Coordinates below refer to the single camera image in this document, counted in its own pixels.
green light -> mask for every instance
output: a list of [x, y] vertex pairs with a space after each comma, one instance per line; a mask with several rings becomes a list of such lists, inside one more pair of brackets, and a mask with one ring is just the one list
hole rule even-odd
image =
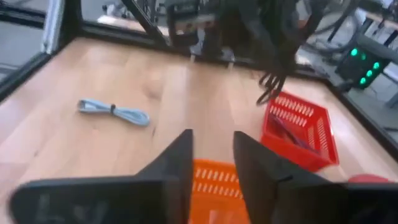
[[372, 71], [369, 70], [368, 72], [366, 72], [366, 76], [367, 76], [367, 77], [371, 77], [372, 75], [373, 75], [373, 72], [372, 72]]
[[360, 83], [361, 85], [365, 84], [365, 83], [366, 83], [366, 79], [365, 79], [365, 78], [361, 78], [361, 81], [359, 81], [359, 83]]
[[379, 62], [374, 63], [373, 69], [378, 69], [378, 68], [380, 68], [380, 63]]
[[351, 51], [351, 56], [355, 56], [355, 55], [357, 55], [358, 54], [358, 50], [357, 49], [353, 49], [352, 51]]

wooden tabletop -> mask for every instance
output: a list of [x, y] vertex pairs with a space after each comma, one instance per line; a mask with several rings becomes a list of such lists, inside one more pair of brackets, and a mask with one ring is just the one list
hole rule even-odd
[[[184, 129], [195, 157], [233, 162], [233, 132], [261, 135], [265, 106], [259, 74], [192, 63], [152, 50], [76, 39], [0, 104], [0, 223], [17, 185], [55, 177], [134, 175]], [[398, 165], [320, 83], [288, 78], [284, 91], [328, 109], [340, 165], [319, 174], [332, 181], [356, 174], [398, 180]], [[81, 114], [93, 98], [146, 111], [138, 127], [110, 115]]]

black device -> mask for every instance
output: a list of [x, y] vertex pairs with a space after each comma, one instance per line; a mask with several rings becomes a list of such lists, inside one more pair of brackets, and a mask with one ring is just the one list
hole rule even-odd
[[[193, 133], [184, 131], [132, 177], [33, 181], [11, 196], [16, 224], [188, 223]], [[398, 185], [331, 183], [242, 132], [234, 159], [253, 224], [398, 222]]]
[[165, 3], [167, 26], [171, 43], [176, 47], [191, 46], [198, 43], [197, 21], [199, 1], [168, 0]]
[[352, 80], [354, 87], [365, 89], [390, 62], [398, 62], [396, 52], [361, 34], [341, 59], [336, 73]]

red object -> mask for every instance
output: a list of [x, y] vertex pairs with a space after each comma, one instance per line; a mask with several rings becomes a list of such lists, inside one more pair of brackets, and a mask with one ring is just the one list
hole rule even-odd
[[195, 159], [190, 224], [249, 224], [235, 165]]
[[[274, 117], [283, 122], [283, 127]], [[286, 135], [287, 129], [303, 144]], [[339, 164], [328, 111], [299, 97], [281, 92], [270, 100], [262, 132], [263, 145], [308, 171]]]
[[351, 177], [348, 182], [351, 183], [387, 183], [392, 182], [387, 178], [379, 177], [372, 174], [361, 174]]

light blue cable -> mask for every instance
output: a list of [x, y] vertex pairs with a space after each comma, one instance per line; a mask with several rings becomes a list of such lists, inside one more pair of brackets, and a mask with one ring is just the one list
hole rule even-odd
[[82, 113], [110, 113], [125, 119], [128, 122], [139, 126], [147, 126], [149, 124], [149, 115], [142, 110], [117, 108], [114, 105], [107, 105], [98, 100], [84, 99], [78, 104], [79, 111]]

